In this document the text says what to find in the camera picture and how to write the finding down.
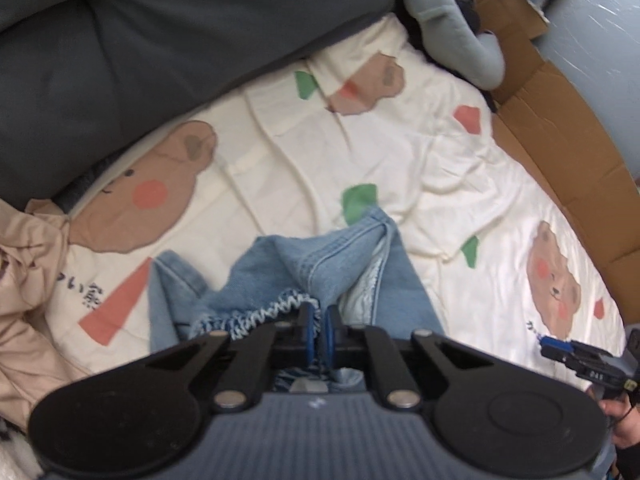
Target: cartoon bear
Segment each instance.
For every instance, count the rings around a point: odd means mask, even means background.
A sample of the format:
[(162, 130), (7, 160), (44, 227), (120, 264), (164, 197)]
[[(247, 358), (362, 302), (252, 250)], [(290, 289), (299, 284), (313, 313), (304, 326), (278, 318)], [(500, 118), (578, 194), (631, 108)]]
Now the cartoon bear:
[(527, 276), (536, 310), (549, 332), (567, 339), (580, 308), (580, 285), (567, 267), (556, 235), (547, 222), (540, 222), (529, 253)]
[(209, 124), (180, 124), (82, 210), (71, 222), (69, 243), (121, 254), (154, 243), (187, 209), (216, 143)]
[(329, 97), (328, 110), (357, 115), (371, 110), (380, 99), (395, 97), (404, 89), (404, 68), (396, 58), (378, 52)]

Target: cardboard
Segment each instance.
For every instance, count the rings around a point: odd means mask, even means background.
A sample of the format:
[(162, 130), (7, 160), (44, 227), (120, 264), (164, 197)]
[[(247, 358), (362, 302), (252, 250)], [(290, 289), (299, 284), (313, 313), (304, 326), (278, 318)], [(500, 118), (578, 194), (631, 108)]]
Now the cardboard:
[(526, 0), (477, 0), (506, 76), (492, 92), (494, 137), (558, 204), (626, 324), (640, 322), (640, 196), (609, 135), (530, 39), (546, 23)]

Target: bear print bedding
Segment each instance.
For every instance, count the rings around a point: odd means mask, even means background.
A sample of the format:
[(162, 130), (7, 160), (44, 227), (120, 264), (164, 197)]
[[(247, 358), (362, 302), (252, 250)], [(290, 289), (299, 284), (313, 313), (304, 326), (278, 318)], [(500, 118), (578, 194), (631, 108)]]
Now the bear print bedding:
[(580, 387), (540, 357), (540, 335), (622, 352), (601, 277), (496, 145), (481, 94), (392, 15), (172, 121), (103, 175), (72, 212), (46, 313), (57, 346), (92, 372), (146, 355), (154, 257), (175, 251), (221, 288), (255, 237), (345, 227), (354, 187), (398, 224), (452, 338)]

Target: beige clothing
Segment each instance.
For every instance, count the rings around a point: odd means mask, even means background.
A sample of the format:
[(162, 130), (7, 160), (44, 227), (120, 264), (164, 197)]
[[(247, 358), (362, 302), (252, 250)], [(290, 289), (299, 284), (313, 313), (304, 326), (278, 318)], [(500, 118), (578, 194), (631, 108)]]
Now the beige clothing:
[(0, 200), (0, 415), (21, 428), (38, 400), (86, 375), (28, 323), (52, 293), (68, 231), (50, 201), (21, 213)]

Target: black sleeve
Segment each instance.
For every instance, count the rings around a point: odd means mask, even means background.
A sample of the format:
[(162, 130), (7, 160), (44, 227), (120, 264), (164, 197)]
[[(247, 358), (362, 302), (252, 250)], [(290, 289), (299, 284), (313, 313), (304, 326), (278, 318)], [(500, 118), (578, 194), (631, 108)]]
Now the black sleeve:
[(626, 449), (616, 449), (618, 452), (618, 470), (625, 480), (640, 479), (640, 444)]

